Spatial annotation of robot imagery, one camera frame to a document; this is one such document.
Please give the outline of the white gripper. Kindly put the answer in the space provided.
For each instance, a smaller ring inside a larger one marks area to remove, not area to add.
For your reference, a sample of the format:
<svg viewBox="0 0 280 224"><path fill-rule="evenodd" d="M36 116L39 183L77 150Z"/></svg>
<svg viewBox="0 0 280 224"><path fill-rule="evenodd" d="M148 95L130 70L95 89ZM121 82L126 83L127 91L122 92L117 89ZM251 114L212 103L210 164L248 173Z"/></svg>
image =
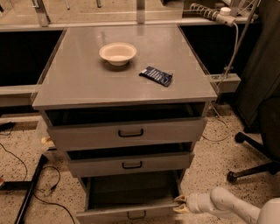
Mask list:
<svg viewBox="0 0 280 224"><path fill-rule="evenodd" d="M179 195L174 199L176 202L186 203L180 206L174 207L173 211L178 214L188 214L189 211L194 214L200 213L200 208L198 206L198 194L191 193L188 197L185 195Z"/></svg>

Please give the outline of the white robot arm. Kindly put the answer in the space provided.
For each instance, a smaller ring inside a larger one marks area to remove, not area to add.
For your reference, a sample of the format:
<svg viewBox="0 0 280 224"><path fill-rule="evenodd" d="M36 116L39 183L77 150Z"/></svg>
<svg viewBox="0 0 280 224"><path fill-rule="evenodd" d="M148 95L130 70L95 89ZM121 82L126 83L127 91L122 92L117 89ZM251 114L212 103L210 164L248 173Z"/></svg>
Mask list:
<svg viewBox="0 0 280 224"><path fill-rule="evenodd" d="M261 208L237 198L223 187L216 187L207 193L179 195L174 199L178 206L175 213L209 213L219 218L229 218L235 214L247 224L280 224L280 198L267 201Z"/></svg>

